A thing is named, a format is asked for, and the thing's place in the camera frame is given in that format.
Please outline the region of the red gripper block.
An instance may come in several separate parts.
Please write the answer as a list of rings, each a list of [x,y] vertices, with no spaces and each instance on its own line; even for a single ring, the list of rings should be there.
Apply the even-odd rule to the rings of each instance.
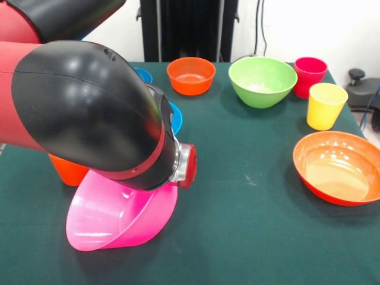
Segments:
[[[178,185],[188,189],[195,180],[197,172],[197,151],[192,144],[182,144],[178,166]]]

